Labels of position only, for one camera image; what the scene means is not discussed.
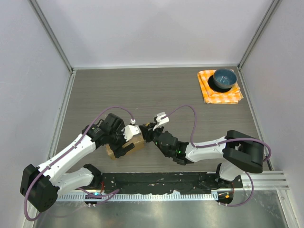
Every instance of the red wire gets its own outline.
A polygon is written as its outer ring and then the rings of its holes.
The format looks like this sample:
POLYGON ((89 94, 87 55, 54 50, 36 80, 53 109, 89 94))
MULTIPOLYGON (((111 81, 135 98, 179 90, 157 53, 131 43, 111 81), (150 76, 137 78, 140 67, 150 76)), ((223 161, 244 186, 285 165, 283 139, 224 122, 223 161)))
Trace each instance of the red wire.
POLYGON ((104 190, 104 182, 101 182, 101 190, 100 190, 100 195, 101 195, 101 193, 102 193, 102 191, 104 190))
POLYGON ((234 193, 234 185, 233 185, 233 183, 231 183, 232 184, 232 194, 234 193))

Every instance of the blue bowl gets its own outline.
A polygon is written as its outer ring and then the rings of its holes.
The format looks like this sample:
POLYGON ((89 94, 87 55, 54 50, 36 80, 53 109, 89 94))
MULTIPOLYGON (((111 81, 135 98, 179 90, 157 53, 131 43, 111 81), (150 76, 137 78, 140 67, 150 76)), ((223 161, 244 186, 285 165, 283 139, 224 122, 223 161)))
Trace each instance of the blue bowl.
POLYGON ((213 75, 214 83, 218 88, 230 89, 238 80, 237 75, 232 70, 218 69, 213 75))

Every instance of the orange checkered cloth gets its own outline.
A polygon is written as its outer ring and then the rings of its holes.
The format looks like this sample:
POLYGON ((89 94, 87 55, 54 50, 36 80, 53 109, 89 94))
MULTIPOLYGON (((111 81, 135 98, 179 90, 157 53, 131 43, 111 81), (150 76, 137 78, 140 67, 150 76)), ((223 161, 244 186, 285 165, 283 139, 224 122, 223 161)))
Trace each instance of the orange checkered cloth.
POLYGON ((237 104, 243 97, 240 87, 236 82, 232 88, 225 93, 213 91, 208 85, 208 79, 214 75, 216 70, 203 70, 198 72, 200 89, 203 93, 205 103, 210 104, 237 104))

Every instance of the wooden tabletop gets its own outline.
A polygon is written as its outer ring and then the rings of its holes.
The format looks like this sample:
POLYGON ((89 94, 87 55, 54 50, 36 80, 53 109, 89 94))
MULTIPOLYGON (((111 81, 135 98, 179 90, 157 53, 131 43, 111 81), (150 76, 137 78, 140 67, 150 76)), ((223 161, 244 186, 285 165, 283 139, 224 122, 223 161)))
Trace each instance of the wooden tabletop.
MULTIPOLYGON (((160 112, 169 113, 176 107, 192 105, 198 117, 194 142, 214 140, 225 136, 228 130, 237 130, 258 137, 246 98, 238 104, 206 104, 200 90, 197 72, 208 67, 135 68, 78 70, 69 100, 57 151, 68 146, 105 108, 120 105, 129 109, 136 124, 152 122, 160 112)), ((245 93, 238 81, 243 96, 245 93)), ((113 109, 112 113, 130 121, 127 112, 113 109)), ((180 141, 189 142, 194 115, 184 107, 170 116, 165 126, 180 141)), ((102 172, 162 172, 215 171, 222 160, 204 160, 181 166, 166 158, 153 143, 131 155, 111 160, 105 147, 81 159, 70 171, 91 163, 102 172)))

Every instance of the black mounting plate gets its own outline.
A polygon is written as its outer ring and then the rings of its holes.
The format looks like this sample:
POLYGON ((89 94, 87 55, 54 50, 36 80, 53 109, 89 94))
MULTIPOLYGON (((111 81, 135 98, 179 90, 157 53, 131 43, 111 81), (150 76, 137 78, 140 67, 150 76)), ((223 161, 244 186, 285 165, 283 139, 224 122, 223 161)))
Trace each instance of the black mounting plate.
MULTIPOLYGON (((103 173, 104 191, 120 189, 120 194, 165 194, 174 190, 181 194, 211 193, 218 188, 215 173, 206 172, 129 172, 103 173)), ((234 188, 242 188, 240 176, 233 181, 234 188)), ((231 188, 230 184, 222 188, 231 188)))

